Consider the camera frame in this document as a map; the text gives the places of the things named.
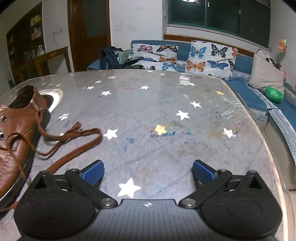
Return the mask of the brown leather shoe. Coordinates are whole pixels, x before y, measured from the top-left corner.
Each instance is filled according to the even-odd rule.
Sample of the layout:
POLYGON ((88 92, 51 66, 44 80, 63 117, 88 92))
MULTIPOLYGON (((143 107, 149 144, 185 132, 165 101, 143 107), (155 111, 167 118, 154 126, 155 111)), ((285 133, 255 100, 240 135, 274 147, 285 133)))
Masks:
POLYGON ((1 208, 22 189, 34 159, 40 133, 50 120, 46 99, 35 86, 25 85, 9 105, 1 105, 1 208))

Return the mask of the blue sofa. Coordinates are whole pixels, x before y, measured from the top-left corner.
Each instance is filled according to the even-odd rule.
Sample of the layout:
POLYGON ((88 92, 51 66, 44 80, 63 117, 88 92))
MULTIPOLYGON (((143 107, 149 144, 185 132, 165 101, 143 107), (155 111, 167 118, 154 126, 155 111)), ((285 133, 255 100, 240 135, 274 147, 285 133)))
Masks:
MULTIPOLYGON (((174 41, 158 41, 158 40, 133 40, 131 47, 140 45, 176 45, 178 46, 177 64, 175 69, 179 72, 185 71, 185 61, 189 56, 191 50, 190 43, 174 42, 174 41)), ((290 153, 295 161, 295 92, 288 87, 285 91, 285 96, 281 103, 276 103, 269 100, 265 94, 257 89, 248 86, 252 70, 253 59, 249 56, 237 53, 236 62, 234 64, 234 72, 229 74, 229 80, 223 79, 237 94, 242 97, 247 106, 251 109, 268 111, 269 115, 280 129, 284 142, 290 150, 290 153)))

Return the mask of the green ball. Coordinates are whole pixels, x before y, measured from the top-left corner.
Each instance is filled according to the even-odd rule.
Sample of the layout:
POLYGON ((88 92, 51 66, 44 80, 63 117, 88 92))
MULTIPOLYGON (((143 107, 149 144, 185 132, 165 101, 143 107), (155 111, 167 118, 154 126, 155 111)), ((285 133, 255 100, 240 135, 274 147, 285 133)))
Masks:
POLYGON ((280 91, 272 87, 266 87, 264 90, 264 94, 270 101, 273 101, 276 103, 280 103, 284 97, 284 95, 280 91))

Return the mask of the butterfly pillow right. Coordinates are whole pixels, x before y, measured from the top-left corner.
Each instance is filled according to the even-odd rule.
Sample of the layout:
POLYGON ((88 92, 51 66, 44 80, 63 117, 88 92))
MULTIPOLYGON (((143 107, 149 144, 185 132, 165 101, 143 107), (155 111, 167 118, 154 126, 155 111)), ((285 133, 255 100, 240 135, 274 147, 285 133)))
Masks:
POLYGON ((185 72, 228 80, 233 75, 237 55, 238 49, 234 47, 193 40, 185 72))

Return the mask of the butterfly pillow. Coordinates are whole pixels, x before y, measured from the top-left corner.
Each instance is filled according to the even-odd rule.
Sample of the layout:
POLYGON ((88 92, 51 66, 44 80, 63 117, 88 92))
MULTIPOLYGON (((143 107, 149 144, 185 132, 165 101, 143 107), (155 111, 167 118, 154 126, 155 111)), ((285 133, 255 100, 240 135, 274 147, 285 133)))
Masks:
POLYGON ((139 59, 133 68, 177 72, 177 45, 132 44, 129 59, 139 59))
POLYGON ((237 55, 238 49, 234 47, 193 40, 185 72, 228 80, 233 75, 237 55))

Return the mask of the dark blue bag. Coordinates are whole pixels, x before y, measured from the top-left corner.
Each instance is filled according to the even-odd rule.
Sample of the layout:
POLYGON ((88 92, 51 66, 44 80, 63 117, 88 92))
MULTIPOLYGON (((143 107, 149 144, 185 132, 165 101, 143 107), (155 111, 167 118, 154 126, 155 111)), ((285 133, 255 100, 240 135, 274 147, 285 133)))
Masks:
POLYGON ((114 46, 108 46, 102 50, 99 59, 99 69, 109 70, 109 69, 120 69, 120 64, 117 59, 116 54, 122 53, 121 48, 116 48, 114 46))

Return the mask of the beige cushion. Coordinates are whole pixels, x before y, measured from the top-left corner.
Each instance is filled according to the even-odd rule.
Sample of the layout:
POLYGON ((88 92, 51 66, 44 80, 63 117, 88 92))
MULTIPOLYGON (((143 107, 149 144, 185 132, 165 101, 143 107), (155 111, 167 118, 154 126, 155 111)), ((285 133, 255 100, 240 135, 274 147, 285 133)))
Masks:
POLYGON ((274 66, 274 61, 261 49, 253 56, 252 71, 248 85, 264 91, 266 87, 272 87, 284 94, 284 75, 274 66))

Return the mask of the butterfly pillow left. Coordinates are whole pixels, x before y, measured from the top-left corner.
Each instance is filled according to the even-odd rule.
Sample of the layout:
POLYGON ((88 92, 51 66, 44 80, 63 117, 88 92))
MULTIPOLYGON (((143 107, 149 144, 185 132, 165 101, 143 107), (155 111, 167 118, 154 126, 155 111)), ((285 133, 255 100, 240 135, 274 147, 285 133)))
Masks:
POLYGON ((177 72, 177 45, 132 44, 129 59, 139 59, 133 68, 177 72))

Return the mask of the dark wooden shelf cabinet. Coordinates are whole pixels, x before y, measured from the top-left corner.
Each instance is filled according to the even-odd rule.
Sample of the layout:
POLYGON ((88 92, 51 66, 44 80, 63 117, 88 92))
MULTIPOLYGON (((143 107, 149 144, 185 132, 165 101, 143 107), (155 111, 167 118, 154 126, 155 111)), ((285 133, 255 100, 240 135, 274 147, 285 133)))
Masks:
POLYGON ((44 47, 42 3, 37 4, 6 34, 12 75, 16 83, 37 76, 37 50, 44 47))

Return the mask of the colourful flower toy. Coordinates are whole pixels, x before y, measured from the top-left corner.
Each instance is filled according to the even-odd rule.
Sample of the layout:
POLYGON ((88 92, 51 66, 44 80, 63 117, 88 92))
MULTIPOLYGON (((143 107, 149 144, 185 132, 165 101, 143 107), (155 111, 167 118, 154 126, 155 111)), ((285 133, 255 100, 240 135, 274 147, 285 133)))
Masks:
POLYGON ((279 65, 281 65, 281 61, 285 55, 286 49, 287 49, 287 39, 286 38, 282 38, 279 40, 278 44, 277 44, 279 53, 277 54, 278 56, 278 63, 279 65))

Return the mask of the brown wooden door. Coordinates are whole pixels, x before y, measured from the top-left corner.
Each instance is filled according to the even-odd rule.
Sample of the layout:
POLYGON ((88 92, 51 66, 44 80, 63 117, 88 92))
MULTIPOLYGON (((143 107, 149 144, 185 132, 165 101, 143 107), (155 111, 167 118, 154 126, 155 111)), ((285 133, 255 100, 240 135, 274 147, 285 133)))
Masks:
POLYGON ((109 1, 67 1, 68 28, 74 71, 85 71, 111 45, 109 1))

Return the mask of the green framed window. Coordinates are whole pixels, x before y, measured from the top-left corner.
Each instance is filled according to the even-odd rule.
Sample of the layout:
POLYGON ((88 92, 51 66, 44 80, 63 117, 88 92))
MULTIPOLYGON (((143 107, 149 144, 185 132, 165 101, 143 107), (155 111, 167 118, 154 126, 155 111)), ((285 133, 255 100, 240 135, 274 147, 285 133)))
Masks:
POLYGON ((168 1, 168 23, 231 34, 269 46, 270 1, 168 1))

